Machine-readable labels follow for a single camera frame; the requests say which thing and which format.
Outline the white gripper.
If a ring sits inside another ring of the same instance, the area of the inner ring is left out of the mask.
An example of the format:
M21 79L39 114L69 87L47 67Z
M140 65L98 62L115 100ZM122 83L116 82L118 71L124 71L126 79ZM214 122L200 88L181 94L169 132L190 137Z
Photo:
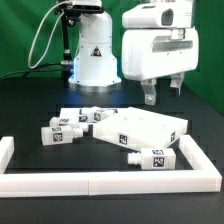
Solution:
M199 38L195 28L184 30L183 39L173 39L173 30L127 30L122 40L122 72L126 79L142 81L144 101L156 104L158 78L171 75L170 87L181 94L186 71L198 64Z

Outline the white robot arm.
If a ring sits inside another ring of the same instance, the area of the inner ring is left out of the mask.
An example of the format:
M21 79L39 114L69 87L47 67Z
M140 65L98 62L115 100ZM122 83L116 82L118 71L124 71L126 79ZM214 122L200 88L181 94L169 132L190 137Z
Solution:
M78 54L69 83L87 92L106 91L124 77L139 81L145 103L156 103L155 85L169 76L178 92L185 73L198 64L199 37L193 26L195 0L149 0L124 12L121 58L112 54L112 19L106 12L81 13Z

